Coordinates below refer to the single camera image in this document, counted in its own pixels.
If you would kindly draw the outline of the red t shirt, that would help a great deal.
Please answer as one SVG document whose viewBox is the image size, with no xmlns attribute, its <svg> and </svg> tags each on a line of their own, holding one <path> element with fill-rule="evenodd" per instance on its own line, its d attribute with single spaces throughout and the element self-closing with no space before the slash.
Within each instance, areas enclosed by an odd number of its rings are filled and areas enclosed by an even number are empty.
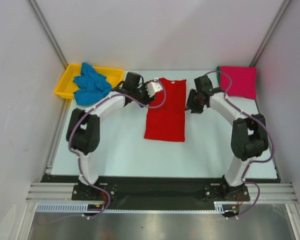
<svg viewBox="0 0 300 240">
<path fill-rule="evenodd" d="M 148 109 L 144 138 L 167 142 L 184 142 L 187 80 L 169 80 L 162 77 L 159 81 L 164 86 L 166 95 L 162 91 L 156 93 L 155 100 L 150 106 L 164 103 L 159 108 Z"/>
</svg>

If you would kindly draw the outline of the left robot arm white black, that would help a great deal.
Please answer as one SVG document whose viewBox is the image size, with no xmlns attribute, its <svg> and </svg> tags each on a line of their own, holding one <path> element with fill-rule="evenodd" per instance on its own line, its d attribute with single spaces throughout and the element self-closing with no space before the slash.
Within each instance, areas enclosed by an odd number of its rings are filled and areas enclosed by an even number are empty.
<svg viewBox="0 0 300 240">
<path fill-rule="evenodd" d="M 112 196 L 97 184 L 99 173 L 91 157 L 101 142 L 102 121 L 131 102 L 138 103 L 140 107 L 149 106 L 155 99 L 156 92 L 152 88 L 155 85 L 154 81 L 145 81 L 140 74 L 129 71 L 125 80 L 119 82 L 101 100 L 85 109 L 75 108 L 72 111 L 66 141 L 69 151 L 77 157 L 78 186 L 88 199 L 95 200 L 101 194 L 103 200 L 107 201 Z"/>
</svg>

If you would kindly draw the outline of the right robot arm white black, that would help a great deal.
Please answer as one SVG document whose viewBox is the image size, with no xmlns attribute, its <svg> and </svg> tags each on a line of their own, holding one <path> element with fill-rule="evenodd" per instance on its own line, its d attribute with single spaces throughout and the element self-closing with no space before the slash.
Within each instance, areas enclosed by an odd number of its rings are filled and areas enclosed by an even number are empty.
<svg viewBox="0 0 300 240">
<path fill-rule="evenodd" d="M 244 196 L 246 175 L 250 165 L 257 161 L 269 148 L 265 117 L 248 114 L 231 102 L 220 87 L 213 87 L 207 75 L 194 79 L 195 89 L 189 91 L 186 109 L 192 114 L 201 114 L 204 107 L 218 112 L 231 126 L 230 147 L 233 159 L 225 175 L 222 176 L 217 197 L 235 201 Z"/>
</svg>

